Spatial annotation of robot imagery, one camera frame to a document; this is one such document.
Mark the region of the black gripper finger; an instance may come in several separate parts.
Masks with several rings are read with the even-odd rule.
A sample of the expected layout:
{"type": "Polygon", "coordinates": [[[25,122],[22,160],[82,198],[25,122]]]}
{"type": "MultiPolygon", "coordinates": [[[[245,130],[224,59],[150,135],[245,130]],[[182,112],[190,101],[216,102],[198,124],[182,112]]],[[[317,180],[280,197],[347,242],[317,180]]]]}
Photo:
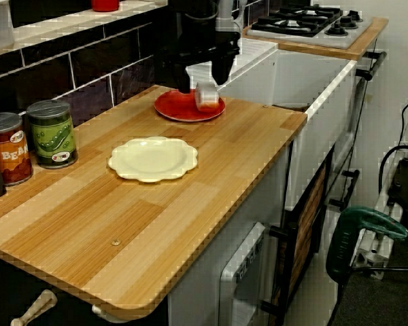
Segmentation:
{"type": "Polygon", "coordinates": [[[230,75],[238,50],[231,52],[215,51],[211,59],[211,74],[218,85],[224,84],[230,75]]]}
{"type": "Polygon", "coordinates": [[[172,66],[173,78],[177,84],[177,89],[181,93],[190,92],[190,77],[186,70],[186,65],[174,63],[172,66]]]}

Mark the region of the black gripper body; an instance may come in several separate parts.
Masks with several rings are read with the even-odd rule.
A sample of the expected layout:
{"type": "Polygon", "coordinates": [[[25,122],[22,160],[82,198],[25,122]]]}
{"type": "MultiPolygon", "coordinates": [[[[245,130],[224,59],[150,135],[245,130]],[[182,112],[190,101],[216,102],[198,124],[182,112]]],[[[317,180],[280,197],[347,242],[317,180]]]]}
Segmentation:
{"type": "Polygon", "coordinates": [[[162,67],[185,68],[211,62],[215,68],[230,68],[239,54],[239,39],[236,31],[217,31],[215,16],[180,14],[177,35],[159,52],[162,67]]]}

